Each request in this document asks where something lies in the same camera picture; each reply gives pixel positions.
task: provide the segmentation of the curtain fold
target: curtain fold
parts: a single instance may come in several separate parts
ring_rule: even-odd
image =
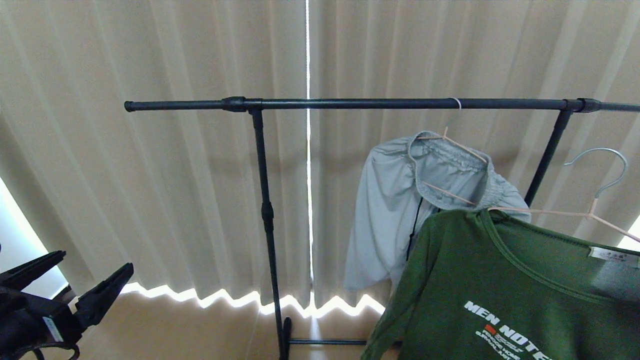
[[[132,261],[148,289],[257,290],[271,302],[250,116],[129,114],[122,103],[304,97],[304,3],[0,6],[1,123],[13,142],[2,177],[18,198],[40,194],[20,206],[47,248],[68,251],[72,287],[82,293]],[[264,120],[280,294],[306,306],[305,112]]]
[[[312,97],[594,97],[638,102],[637,2],[368,1],[312,3]],[[385,303],[388,284],[342,289],[355,193],[375,145],[422,130],[489,154],[524,196],[556,111],[323,110],[312,112],[316,304],[363,293]],[[591,147],[623,151],[630,172],[607,190],[598,214],[629,227],[640,213],[635,113],[575,114],[533,208],[587,211],[621,165],[610,153],[562,163]],[[540,226],[598,243],[621,235],[579,218],[534,217]]]

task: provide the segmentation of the black pole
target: black pole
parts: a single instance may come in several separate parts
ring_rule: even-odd
[[[536,169],[536,174],[533,175],[533,180],[531,180],[531,185],[529,186],[529,190],[527,190],[527,195],[524,197],[524,201],[528,206],[531,206],[533,198],[536,196],[536,192],[538,192],[538,188],[542,183],[542,179],[544,179],[545,177],[545,173],[549,168],[551,159],[554,157],[556,148],[558,147],[558,143],[560,142],[560,138],[562,137],[562,133],[564,132],[564,129],[566,129],[566,125],[569,123],[571,115],[573,115],[573,111],[563,110],[560,111],[560,114],[558,114],[558,118],[556,118],[556,124],[554,125],[554,130],[551,133],[549,142],[547,143],[547,148],[542,154],[542,158],[540,159],[540,163],[538,164],[538,168]]]
[[[572,110],[589,113],[598,110],[637,111],[640,104],[600,102],[595,99],[458,99],[464,109]],[[145,110],[211,110],[233,112],[277,109],[457,109],[458,102],[448,99],[247,99],[242,96],[204,101],[125,101],[124,108]]]
[[[276,331],[278,332],[278,349],[280,360],[288,360],[289,353],[285,351],[285,341],[282,329],[282,310],[280,309],[280,292],[278,290],[278,272],[276,270],[276,247],[273,238],[273,207],[269,199],[269,181],[267,178],[267,157],[264,150],[264,132],[262,110],[252,110],[253,129],[255,130],[255,146],[258,153],[258,170],[260,172],[260,189],[262,190],[262,221],[267,236],[267,252],[269,256],[269,270],[271,272],[271,288],[273,290],[273,305],[276,314]]]

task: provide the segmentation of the vertical rack post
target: vertical rack post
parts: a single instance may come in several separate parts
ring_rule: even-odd
[[[558,114],[558,118],[556,118],[554,130],[551,132],[551,137],[549,138],[545,152],[542,154],[542,158],[540,158],[540,162],[538,163],[536,174],[533,175],[533,180],[531,180],[531,185],[529,185],[527,195],[524,197],[524,202],[526,202],[528,206],[531,206],[533,198],[536,196],[538,188],[542,183],[542,179],[545,178],[551,159],[556,153],[558,143],[562,138],[562,133],[564,132],[564,129],[566,129],[566,125],[569,123],[571,115],[573,115],[573,110],[561,110]]]
[[[262,190],[262,221],[264,222],[264,232],[267,238],[267,252],[269,256],[269,270],[271,272],[271,288],[273,290],[273,305],[276,315],[276,331],[278,333],[278,349],[280,360],[288,360],[289,344],[285,340],[282,326],[282,310],[280,309],[280,292],[278,290],[278,272],[276,270],[276,247],[273,238],[273,206],[269,198],[269,181],[267,178],[267,158],[264,150],[264,132],[262,121],[262,110],[250,110],[253,119],[253,129],[255,130],[255,146],[258,154],[258,170],[260,173],[260,189]]]

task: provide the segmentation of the hanger hook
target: hanger hook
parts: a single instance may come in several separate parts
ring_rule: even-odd
[[[462,102],[460,102],[460,100],[457,97],[448,97],[447,99],[454,99],[458,103],[458,116],[457,117],[460,117],[460,110],[462,110]],[[445,127],[448,129],[449,125],[451,125],[451,119],[449,119],[447,121],[447,123],[445,124]]]
[[[604,150],[604,151],[613,152],[615,155],[617,155],[620,158],[620,160],[622,160],[622,163],[624,164],[624,167],[622,168],[622,173],[620,174],[620,176],[617,179],[615,179],[614,181],[611,181],[609,184],[606,184],[603,187],[598,189],[594,199],[599,198],[600,193],[602,193],[604,190],[606,190],[606,189],[614,186],[615,184],[619,183],[620,181],[622,181],[622,178],[625,177],[625,174],[627,173],[627,168],[628,168],[627,158],[624,155],[622,155],[622,153],[620,151],[617,151],[617,150],[614,150],[614,149],[610,149],[608,147],[594,147],[593,149],[585,150],[582,153],[580,153],[578,156],[576,156],[573,160],[569,161],[568,163],[565,163],[564,166],[573,165],[579,158],[582,157],[582,155],[585,155],[587,152],[596,151],[596,150]]]

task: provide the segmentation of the clothing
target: clothing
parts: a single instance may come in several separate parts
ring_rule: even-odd
[[[438,209],[478,210],[491,206],[526,208],[518,190],[486,163],[444,139],[423,131],[374,147],[365,162],[356,196],[344,287],[361,290],[391,278],[394,286],[406,264],[409,235]],[[477,204],[467,204],[424,184],[447,190]],[[420,198],[424,204],[418,209]],[[528,213],[514,216],[530,221]]]
[[[362,359],[399,338],[400,360],[640,359],[639,261],[499,211],[444,211],[424,222]]]

